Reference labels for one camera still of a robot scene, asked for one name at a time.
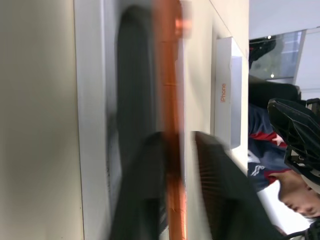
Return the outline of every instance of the person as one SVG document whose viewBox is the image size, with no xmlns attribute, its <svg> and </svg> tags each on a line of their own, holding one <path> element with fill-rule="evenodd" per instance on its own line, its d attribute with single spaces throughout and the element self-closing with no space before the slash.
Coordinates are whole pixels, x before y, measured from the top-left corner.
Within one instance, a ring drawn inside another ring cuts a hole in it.
<svg viewBox="0 0 320 240">
<path fill-rule="evenodd" d="M 274 131 L 268 110 L 248 107 L 248 178 L 256 191 L 279 181 L 279 200 L 306 218 L 320 217 L 320 196 L 284 162 L 286 144 Z"/>
</svg>

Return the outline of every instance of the navy jacket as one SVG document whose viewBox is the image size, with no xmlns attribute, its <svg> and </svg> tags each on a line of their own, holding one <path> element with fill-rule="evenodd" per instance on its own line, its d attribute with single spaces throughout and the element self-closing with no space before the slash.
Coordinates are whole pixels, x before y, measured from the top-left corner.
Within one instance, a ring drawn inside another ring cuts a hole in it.
<svg viewBox="0 0 320 240">
<path fill-rule="evenodd" d="M 266 109 L 249 104 L 248 114 L 248 178 L 258 192 L 274 182 L 269 174 L 288 170 L 284 161 L 286 145 L 272 141 L 277 135 Z"/>
</svg>

